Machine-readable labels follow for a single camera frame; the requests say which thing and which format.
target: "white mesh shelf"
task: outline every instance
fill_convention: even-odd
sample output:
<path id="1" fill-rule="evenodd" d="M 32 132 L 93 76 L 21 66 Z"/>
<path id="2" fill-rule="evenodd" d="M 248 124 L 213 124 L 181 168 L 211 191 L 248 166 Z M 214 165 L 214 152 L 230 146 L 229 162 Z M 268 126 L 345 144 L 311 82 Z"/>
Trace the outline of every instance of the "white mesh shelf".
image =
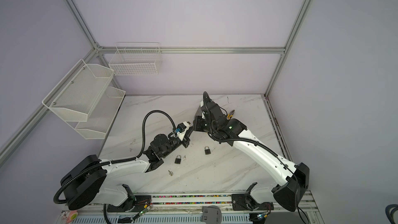
<path id="1" fill-rule="evenodd" d="M 162 64 L 159 43 L 116 43 L 117 51 L 109 67 L 116 75 L 157 74 Z"/>
<path id="2" fill-rule="evenodd" d="M 49 105 L 63 121 L 87 121 L 112 81 L 114 71 L 98 64 L 86 64 Z"/>
<path id="3" fill-rule="evenodd" d="M 107 87 L 88 120 L 79 122 L 74 129 L 85 139 L 104 139 L 125 93 L 123 90 Z"/>

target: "black padlock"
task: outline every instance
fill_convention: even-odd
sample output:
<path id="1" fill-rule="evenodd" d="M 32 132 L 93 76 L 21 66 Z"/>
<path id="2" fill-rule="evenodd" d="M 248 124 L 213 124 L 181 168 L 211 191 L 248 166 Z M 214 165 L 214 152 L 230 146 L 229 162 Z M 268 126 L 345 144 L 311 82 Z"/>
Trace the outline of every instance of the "black padlock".
<path id="1" fill-rule="evenodd" d="M 205 147 L 205 154 L 206 155 L 209 155 L 211 152 L 210 152 L 210 148 L 208 147 L 208 146 L 206 146 Z"/>
<path id="2" fill-rule="evenodd" d="M 181 156 L 180 155 L 177 156 L 177 158 L 176 158 L 174 163 L 176 163 L 176 164 L 180 164 L 181 163 Z"/>

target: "marble tabletop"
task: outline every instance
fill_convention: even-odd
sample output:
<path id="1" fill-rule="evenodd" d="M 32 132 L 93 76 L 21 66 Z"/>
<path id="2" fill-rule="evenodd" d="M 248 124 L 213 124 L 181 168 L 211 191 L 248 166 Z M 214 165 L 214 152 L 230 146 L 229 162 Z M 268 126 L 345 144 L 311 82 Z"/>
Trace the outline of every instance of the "marble tabletop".
<path id="1" fill-rule="evenodd" d="M 151 110 L 168 113 L 175 124 L 193 122 L 201 95 L 126 96 L 105 142 L 100 158 L 136 156 L 142 146 L 142 120 Z M 282 154 L 261 95 L 210 95 L 213 101 L 244 123 L 256 137 Z M 169 134 L 172 125 L 166 116 L 153 113 L 146 122 L 145 150 L 157 134 Z M 188 148 L 178 147 L 164 164 L 148 173 L 121 177 L 120 182 L 136 193 L 187 193 L 245 191 L 253 182 L 271 185 L 275 181 L 255 161 L 227 143 L 219 144 L 205 132 L 193 132 Z M 205 155 L 205 146 L 211 154 Z M 174 160 L 180 155 L 181 164 Z"/>

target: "multicolored strip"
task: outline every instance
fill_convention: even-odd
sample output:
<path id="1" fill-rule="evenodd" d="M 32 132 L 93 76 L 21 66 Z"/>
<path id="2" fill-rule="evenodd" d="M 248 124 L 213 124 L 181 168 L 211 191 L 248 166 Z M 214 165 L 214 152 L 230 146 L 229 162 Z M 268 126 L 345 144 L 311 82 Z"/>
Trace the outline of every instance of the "multicolored strip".
<path id="1" fill-rule="evenodd" d="M 232 202 L 152 202 L 152 205 L 174 205 L 174 204 L 231 204 Z"/>
<path id="2" fill-rule="evenodd" d="M 153 195 L 152 198 L 162 197 L 230 197 L 231 195 Z"/>

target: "white marble surface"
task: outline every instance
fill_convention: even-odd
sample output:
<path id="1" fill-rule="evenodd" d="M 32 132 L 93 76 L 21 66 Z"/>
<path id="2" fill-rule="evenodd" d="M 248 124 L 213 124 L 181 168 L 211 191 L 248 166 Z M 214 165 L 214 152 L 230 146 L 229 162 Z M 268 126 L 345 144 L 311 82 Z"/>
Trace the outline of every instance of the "white marble surface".
<path id="1" fill-rule="evenodd" d="M 228 112 L 235 109 L 234 118 L 244 123 L 275 152 L 281 153 L 261 95 L 210 95 Z M 193 122 L 201 95 L 127 96 L 115 119 L 100 158 L 116 159 L 137 155 L 142 146 L 142 120 L 151 110 L 168 113 L 175 124 Z M 145 150 L 157 134 L 169 134 L 172 125 L 166 116 L 153 113 L 146 123 Z M 244 191 L 253 182 L 271 185 L 272 177 L 249 156 L 227 143 L 219 144 L 205 132 L 193 132 L 188 148 L 178 147 L 159 168 L 148 173 L 136 173 L 119 179 L 133 192 L 232 192 Z M 205 155 L 205 146 L 211 154 Z M 175 164 L 181 155 L 181 164 Z"/>

